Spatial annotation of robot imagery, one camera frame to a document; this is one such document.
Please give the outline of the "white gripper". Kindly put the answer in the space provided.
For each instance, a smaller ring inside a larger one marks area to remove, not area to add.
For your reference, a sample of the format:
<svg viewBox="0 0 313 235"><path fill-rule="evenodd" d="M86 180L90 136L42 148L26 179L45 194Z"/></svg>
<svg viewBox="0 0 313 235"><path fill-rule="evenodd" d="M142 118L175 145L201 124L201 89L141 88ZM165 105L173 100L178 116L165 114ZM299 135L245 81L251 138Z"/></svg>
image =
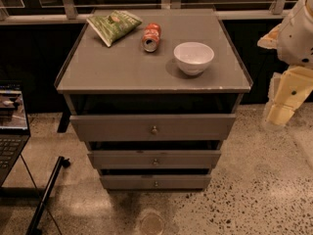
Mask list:
<svg viewBox="0 0 313 235"><path fill-rule="evenodd" d="M313 91L313 70L289 66L280 77L266 120L275 125L286 125Z"/></svg>

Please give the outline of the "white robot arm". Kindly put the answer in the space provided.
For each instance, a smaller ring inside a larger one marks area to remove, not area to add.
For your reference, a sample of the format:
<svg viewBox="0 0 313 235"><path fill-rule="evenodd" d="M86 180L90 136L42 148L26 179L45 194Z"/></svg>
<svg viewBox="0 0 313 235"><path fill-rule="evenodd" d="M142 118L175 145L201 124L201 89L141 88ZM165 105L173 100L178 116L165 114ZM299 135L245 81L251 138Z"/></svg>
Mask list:
<svg viewBox="0 0 313 235"><path fill-rule="evenodd" d="M283 127L313 91L313 0L298 0L257 45L275 49L289 65L282 74L273 74L264 110L266 124Z"/></svg>

